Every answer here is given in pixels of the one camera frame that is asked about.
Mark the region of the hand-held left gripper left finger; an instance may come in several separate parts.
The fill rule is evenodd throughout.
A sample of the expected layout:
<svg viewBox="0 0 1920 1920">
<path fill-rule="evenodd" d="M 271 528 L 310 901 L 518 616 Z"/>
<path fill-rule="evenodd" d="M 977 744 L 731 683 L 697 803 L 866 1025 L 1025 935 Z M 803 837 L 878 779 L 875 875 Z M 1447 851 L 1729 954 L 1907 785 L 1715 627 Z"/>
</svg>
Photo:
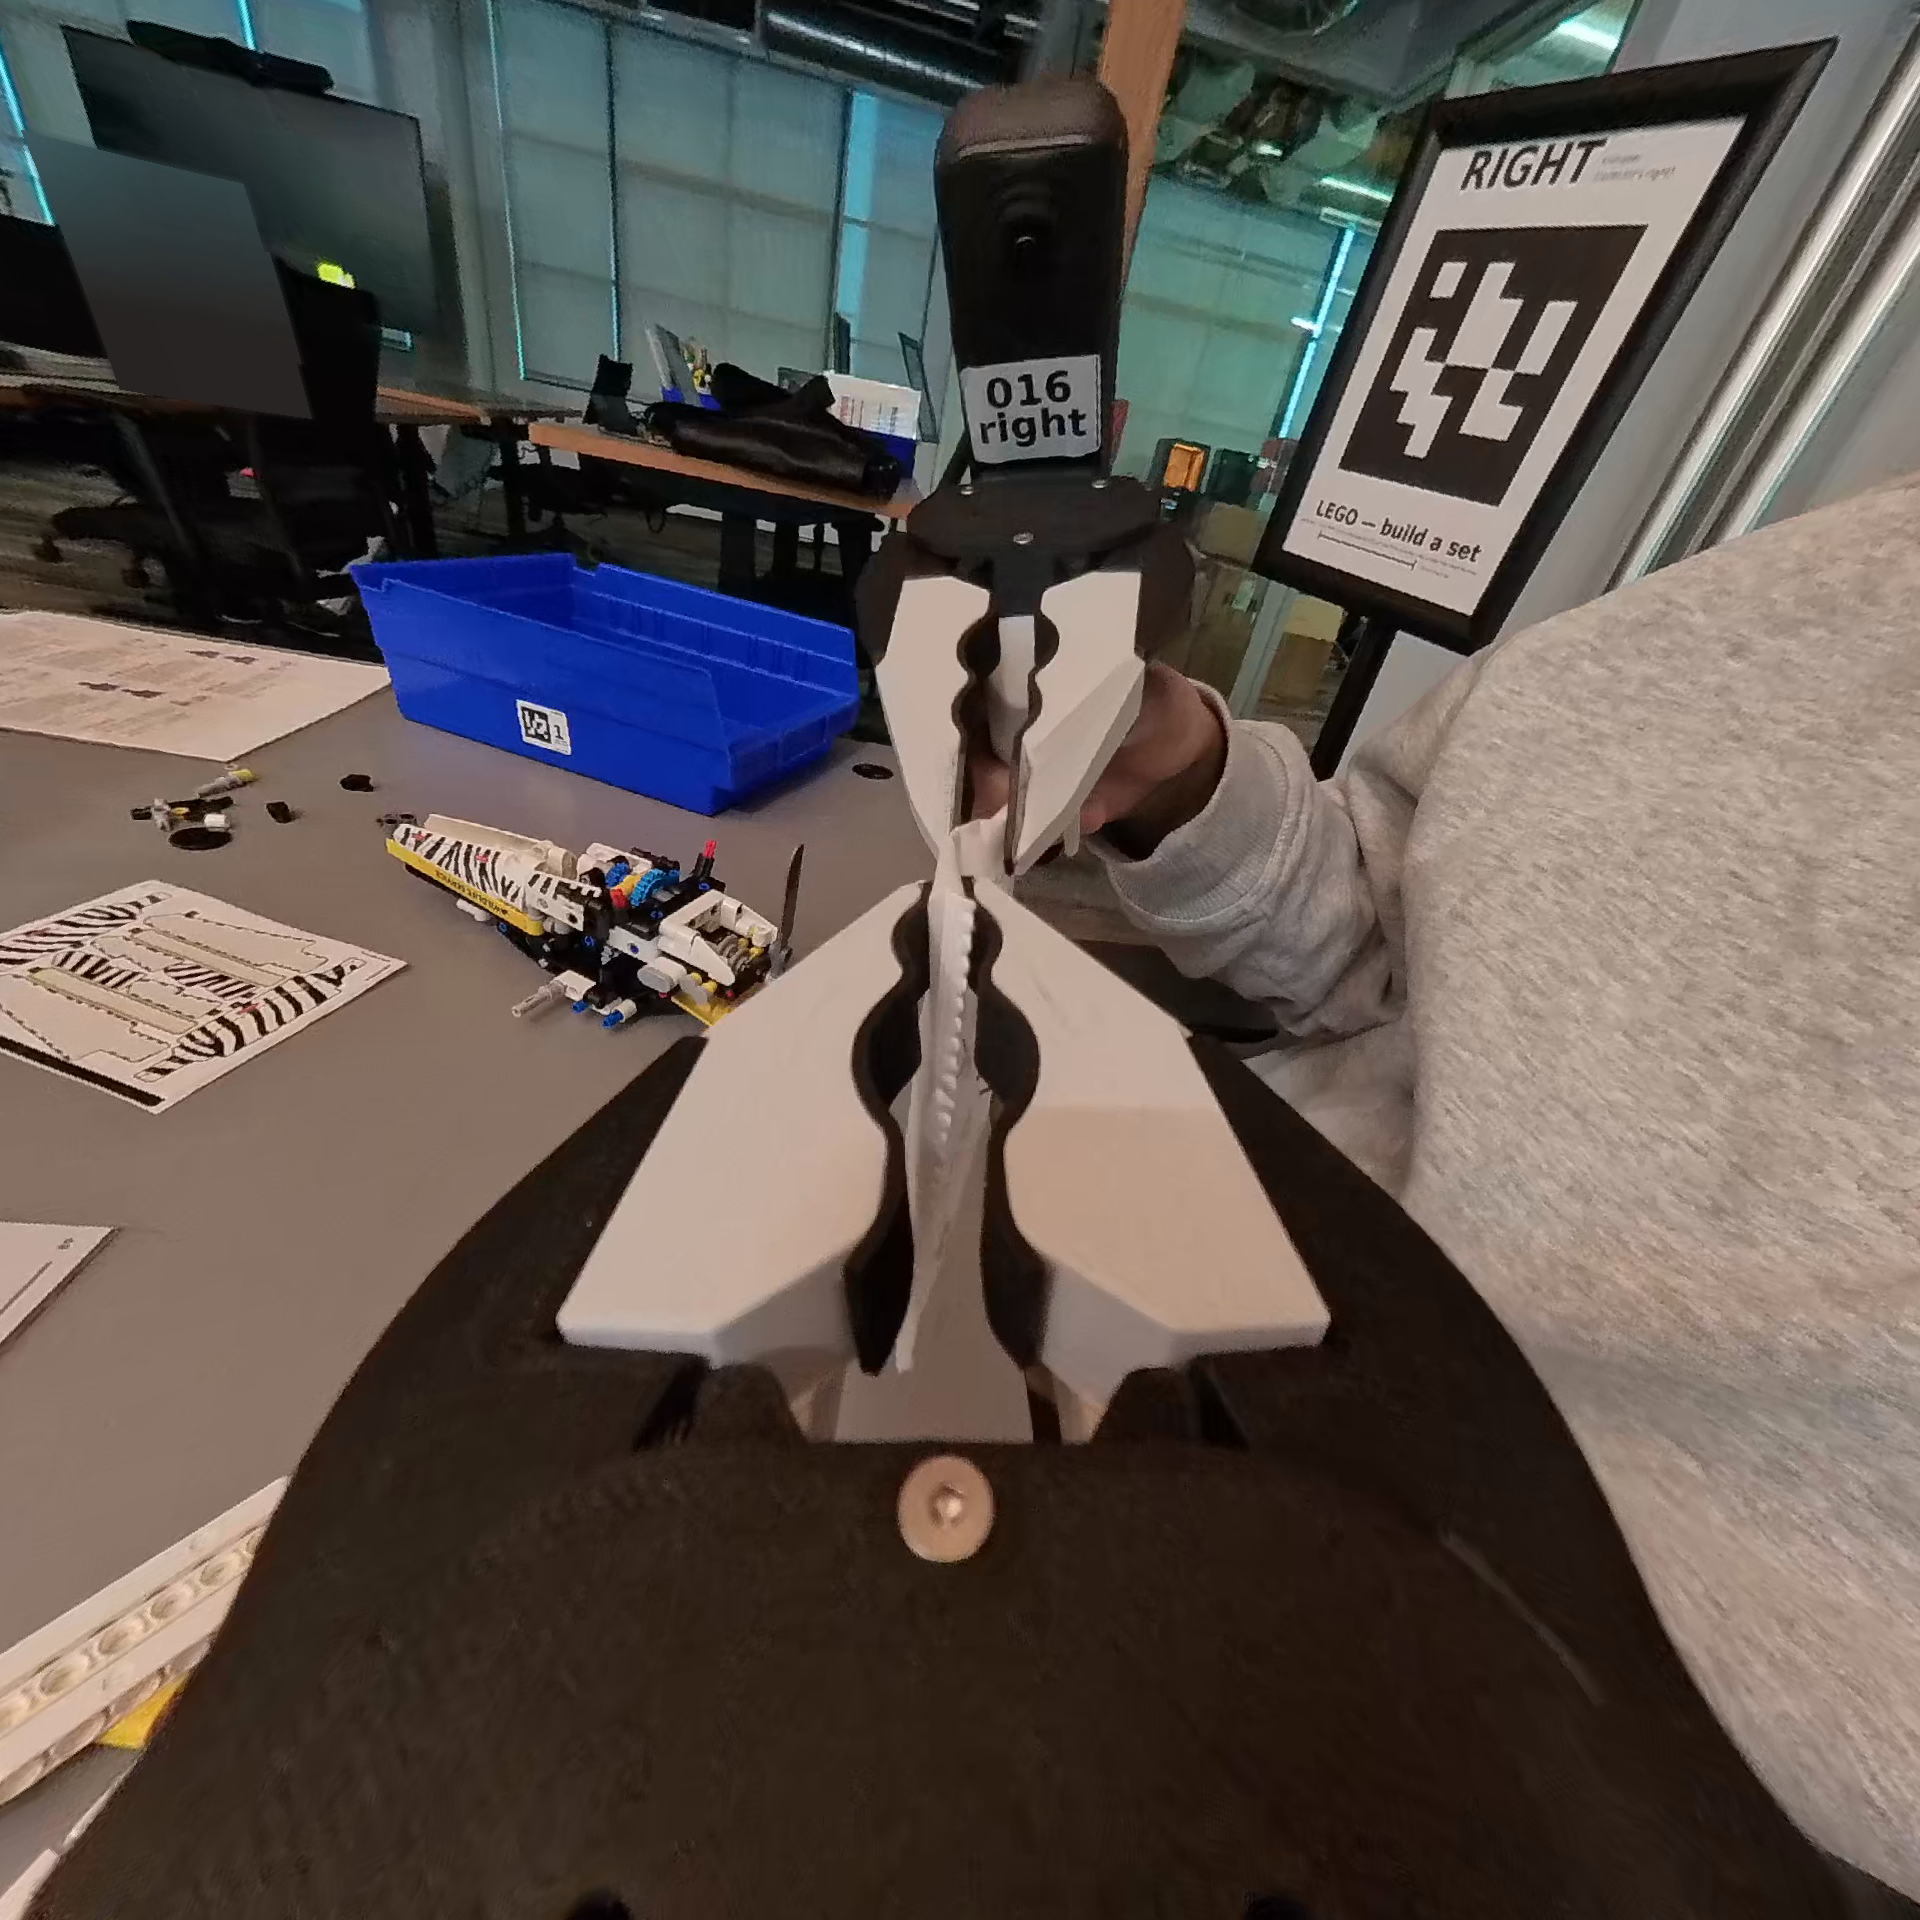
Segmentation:
<svg viewBox="0 0 1920 1920">
<path fill-rule="evenodd" d="M 790 1393 L 917 1368 L 929 895 L 895 888 L 696 1042 L 559 1306 L 569 1345 L 761 1364 Z"/>
</svg>

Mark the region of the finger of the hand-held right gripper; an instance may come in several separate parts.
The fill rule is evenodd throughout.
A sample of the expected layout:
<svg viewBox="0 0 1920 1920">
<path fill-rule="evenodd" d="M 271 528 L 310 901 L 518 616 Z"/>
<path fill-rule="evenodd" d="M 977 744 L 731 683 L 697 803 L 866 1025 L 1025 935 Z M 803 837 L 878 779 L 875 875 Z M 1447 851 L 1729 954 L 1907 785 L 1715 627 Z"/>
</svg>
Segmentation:
<svg viewBox="0 0 1920 1920">
<path fill-rule="evenodd" d="M 977 631 L 996 642 L 989 586 L 947 573 L 907 577 L 875 665 L 907 802 L 934 858 L 972 815 L 972 754 L 991 740 L 994 703 L 972 662 Z"/>
<path fill-rule="evenodd" d="M 1005 873 L 1078 840 L 1084 802 L 1138 719 L 1140 573 L 1082 573 L 1046 586 L 1010 734 Z"/>
</svg>

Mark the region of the small clear plastic parts bag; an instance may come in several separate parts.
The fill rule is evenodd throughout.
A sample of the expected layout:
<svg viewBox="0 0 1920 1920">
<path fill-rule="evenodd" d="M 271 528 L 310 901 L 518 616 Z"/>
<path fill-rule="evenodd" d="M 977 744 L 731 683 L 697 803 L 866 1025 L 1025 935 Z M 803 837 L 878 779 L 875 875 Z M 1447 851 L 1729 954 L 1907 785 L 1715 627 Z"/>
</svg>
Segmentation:
<svg viewBox="0 0 1920 1920">
<path fill-rule="evenodd" d="M 994 1096 L 977 1066 L 975 939 L 991 923 L 975 901 L 981 880 L 1005 880 L 1005 810 L 951 827 L 938 849 L 927 892 L 929 984 L 917 1014 L 924 1057 L 903 1096 L 909 1196 L 909 1306 L 892 1345 L 898 1372 L 916 1368 L 916 1348 L 933 1306 L 960 1278 L 985 1292 L 981 1233 L 962 1254 L 962 1209 L 989 1185 L 989 1120 Z"/>
</svg>

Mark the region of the pile of white lego pieces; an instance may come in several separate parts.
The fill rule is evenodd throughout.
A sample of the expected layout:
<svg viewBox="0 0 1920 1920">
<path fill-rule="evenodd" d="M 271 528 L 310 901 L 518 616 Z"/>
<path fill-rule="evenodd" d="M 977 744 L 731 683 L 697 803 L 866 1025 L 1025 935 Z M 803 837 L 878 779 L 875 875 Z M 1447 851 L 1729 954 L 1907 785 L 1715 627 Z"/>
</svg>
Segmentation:
<svg viewBox="0 0 1920 1920">
<path fill-rule="evenodd" d="M 117 1725 L 155 1725 L 221 1632 L 288 1481 L 271 1480 L 2 1650 L 7 1804 Z"/>
</svg>

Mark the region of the person's right forearm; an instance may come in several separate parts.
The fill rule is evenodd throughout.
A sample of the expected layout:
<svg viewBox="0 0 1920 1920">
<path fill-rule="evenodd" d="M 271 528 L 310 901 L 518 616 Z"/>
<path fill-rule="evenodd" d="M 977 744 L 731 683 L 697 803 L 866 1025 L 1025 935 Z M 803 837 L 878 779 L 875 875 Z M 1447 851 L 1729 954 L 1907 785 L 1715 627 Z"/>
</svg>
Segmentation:
<svg viewBox="0 0 1920 1920">
<path fill-rule="evenodd" d="M 1119 906 L 1184 973 L 1265 1001 L 1284 1042 L 1399 1022 L 1430 729 L 1376 734 L 1331 782 L 1284 729 L 1228 719 L 1217 730 L 1219 771 L 1197 813 L 1149 840 L 1138 808 L 1094 837 Z"/>
</svg>

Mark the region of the yellow zebra lego model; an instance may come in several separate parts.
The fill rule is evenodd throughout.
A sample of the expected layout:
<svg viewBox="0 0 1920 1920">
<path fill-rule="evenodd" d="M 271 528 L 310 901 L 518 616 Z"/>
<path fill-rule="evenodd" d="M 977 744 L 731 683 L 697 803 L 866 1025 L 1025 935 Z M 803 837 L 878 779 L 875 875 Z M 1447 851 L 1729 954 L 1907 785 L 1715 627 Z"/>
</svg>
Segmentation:
<svg viewBox="0 0 1920 1920">
<path fill-rule="evenodd" d="M 388 851 L 416 878 L 488 923 L 542 970 L 512 1017 L 550 1009 L 618 1029 L 684 1014 L 715 1026 L 793 960 L 806 847 L 796 843 L 778 918 L 761 913 L 715 873 L 717 843 L 696 861 L 653 849 L 569 849 L 468 819 L 385 813 Z"/>
</svg>

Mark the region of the person's right hand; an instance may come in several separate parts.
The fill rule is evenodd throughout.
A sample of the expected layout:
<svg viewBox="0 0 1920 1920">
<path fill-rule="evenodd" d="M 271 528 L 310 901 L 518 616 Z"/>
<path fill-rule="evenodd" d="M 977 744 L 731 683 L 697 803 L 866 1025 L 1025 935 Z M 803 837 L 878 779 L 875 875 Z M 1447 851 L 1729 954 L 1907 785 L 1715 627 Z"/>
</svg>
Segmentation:
<svg viewBox="0 0 1920 1920">
<path fill-rule="evenodd" d="M 1140 709 L 1094 782 L 1078 829 L 1123 858 L 1149 858 L 1212 802 L 1228 760 L 1228 719 L 1210 685 L 1152 659 Z"/>
</svg>

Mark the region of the white and blue box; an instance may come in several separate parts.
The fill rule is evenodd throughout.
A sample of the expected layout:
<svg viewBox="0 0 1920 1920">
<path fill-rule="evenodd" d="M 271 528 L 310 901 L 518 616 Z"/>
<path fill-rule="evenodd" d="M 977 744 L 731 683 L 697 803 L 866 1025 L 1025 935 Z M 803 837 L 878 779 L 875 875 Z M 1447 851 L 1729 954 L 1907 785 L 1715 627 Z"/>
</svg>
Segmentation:
<svg viewBox="0 0 1920 1920">
<path fill-rule="evenodd" d="M 924 443 L 924 391 L 895 380 L 828 373 L 831 414 L 882 443 L 902 469 L 916 469 Z"/>
</svg>

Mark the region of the black bag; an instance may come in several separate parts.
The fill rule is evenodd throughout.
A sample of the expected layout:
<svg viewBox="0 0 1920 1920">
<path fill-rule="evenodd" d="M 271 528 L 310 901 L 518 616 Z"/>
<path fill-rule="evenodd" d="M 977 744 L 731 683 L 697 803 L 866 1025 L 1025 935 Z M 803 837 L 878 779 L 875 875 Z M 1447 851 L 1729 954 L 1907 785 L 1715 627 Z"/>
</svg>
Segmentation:
<svg viewBox="0 0 1920 1920">
<path fill-rule="evenodd" d="M 674 452 L 754 469 L 769 477 L 890 500 L 916 470 L 902 455 L 834 411 L 831 380 L 817 373 L 800 385 L 763 380 L 738 363 L 708 369 L 713 402 L 662 398 L 645 411 L 653 433 Z"/>
</svg>

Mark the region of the background wooden table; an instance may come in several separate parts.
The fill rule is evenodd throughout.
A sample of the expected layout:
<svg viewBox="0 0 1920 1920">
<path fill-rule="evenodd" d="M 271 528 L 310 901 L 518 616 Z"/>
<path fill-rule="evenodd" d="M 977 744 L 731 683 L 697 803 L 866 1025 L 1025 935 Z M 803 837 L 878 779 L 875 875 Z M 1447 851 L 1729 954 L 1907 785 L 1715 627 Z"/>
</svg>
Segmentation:
<svg viewBox="0 0 1920 1920">
<path fill-rule="evenodd" d="M 665 493 L 669 505 L 717 514 L 717 586 L 754 600 L 766 600 L 770 589 L 789 589 L 803 577 L 796 556 L 800 528 L 806 524 L 834 528 L 840 582 L 842 592 L 850 594 L 875 549 L 875 537 L 903 522 L 924 497 L 916 480 L 903 480 L 890 500 L 878 500 L 806 477 L 700 459 L 648 436 L 612 433 L 588 419 L 538 419 L 530 443 L 639 469 L 645 484 Z"/>
</svg>

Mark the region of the black framed marker sign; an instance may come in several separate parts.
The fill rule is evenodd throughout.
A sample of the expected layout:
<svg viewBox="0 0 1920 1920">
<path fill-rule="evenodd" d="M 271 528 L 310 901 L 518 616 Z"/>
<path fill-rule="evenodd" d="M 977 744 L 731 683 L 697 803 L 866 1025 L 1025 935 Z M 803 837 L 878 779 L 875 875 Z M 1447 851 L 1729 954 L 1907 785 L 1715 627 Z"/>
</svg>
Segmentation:
<svg viewBox="0 0 1920 1920">
<path fill-rule="evenodd" d="M 1835 44 L 1430 109 L 1255 559 L 1355 621 L 1320 779 L 1399 634 L 1499 634 Z"/>
</svg>

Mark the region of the zebra sticker sheet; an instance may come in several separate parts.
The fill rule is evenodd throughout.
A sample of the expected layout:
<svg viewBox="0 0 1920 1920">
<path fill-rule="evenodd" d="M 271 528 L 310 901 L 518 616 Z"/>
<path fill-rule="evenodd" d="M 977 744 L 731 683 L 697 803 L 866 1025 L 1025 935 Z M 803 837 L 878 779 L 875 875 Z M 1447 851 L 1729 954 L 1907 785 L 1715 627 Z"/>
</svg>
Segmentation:
<svg viewBox="0 0 1920 1920">
<path fill-rule="evenodd" d="M 161 1114 L 402 970 L 402 957 L 134 880 L 2 928 L 2 1057 Z"/>
</svg>

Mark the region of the black computer monitor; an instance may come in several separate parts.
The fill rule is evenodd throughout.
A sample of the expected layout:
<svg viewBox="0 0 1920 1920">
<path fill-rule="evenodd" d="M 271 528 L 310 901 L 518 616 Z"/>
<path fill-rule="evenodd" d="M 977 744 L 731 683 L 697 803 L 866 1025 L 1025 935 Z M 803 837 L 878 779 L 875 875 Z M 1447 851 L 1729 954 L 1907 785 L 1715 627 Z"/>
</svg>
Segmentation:
<svg viewBox="0 0 1920 1920">
<path fill-rule="evenodd" d="M 346 273 L 391 332 L 444 322 L 419 121 L 334 90 L 322 65 L 134 20 L 63 28 L 93 143 L 247 185 L 288 264 Z"/>
</svg>

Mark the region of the white printed paper sheet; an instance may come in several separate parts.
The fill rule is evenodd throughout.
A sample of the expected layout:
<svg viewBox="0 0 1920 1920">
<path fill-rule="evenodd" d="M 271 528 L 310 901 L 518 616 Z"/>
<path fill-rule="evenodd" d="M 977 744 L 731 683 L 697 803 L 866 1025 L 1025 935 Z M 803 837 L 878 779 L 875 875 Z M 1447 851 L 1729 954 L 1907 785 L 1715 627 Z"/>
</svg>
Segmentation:
<svg viewBox="0 0 1920 1920">
<path fill-rule="evenodd" d="M 240 762 L 391 689 L 385 665 L 170 634 L 79 613 L 2 613 L 2 730 Z"/>
</svg>

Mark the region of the wooden support post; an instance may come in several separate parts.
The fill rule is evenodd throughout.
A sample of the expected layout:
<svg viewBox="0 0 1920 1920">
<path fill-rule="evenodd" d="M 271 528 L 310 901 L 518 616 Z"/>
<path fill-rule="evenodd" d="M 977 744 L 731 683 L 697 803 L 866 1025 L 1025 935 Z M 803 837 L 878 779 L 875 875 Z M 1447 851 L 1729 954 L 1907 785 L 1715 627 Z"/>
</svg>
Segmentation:
<svg viewBox="0 0 1920 1920">
<path fill-rule="evenodd" d="M 1098 79 L 1116 95 L 1128 127 L 1122 285 L 1128 285 L 1133 271 L 1159 127 L 1184 28 L 1186 1 L 1106 1 Z"/>
</svg>

